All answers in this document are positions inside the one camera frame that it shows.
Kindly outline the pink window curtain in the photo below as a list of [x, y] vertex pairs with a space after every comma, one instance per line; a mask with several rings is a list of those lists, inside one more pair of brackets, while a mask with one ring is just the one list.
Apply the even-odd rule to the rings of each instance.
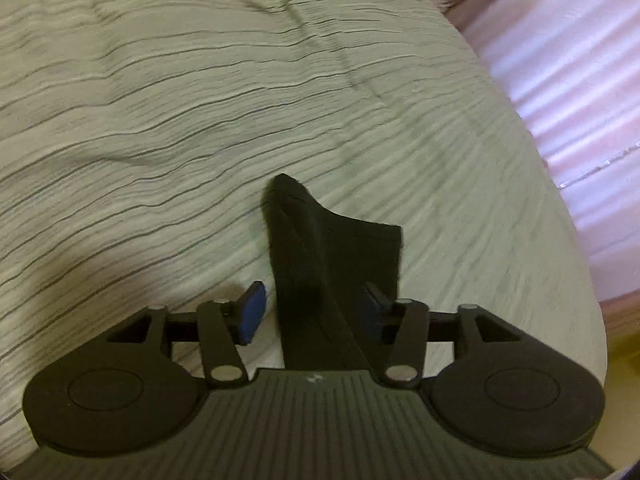
[[448, 14], [533, 135], [605, 325], [639, 327], [639, 0], [473, 0]]

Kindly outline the striped grey bed cover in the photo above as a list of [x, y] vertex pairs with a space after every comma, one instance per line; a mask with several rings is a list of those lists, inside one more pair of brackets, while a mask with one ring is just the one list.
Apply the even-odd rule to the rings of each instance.
[[270, 282], [262, 192], [400, 226], [401, 292], [603, 377], [586, 258], [532, 135], [430, 0], [1, 0], [1, 465], [23, 391], [145, 306]]

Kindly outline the black pants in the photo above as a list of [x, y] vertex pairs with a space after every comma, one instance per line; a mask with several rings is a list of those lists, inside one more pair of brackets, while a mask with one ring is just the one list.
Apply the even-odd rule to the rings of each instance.
[[367, 288], [396, 298], [400, 227], [334, 214], [287, 174], [267, 185], [262, 215], [285, 367], [380, 370], [393, 339]]

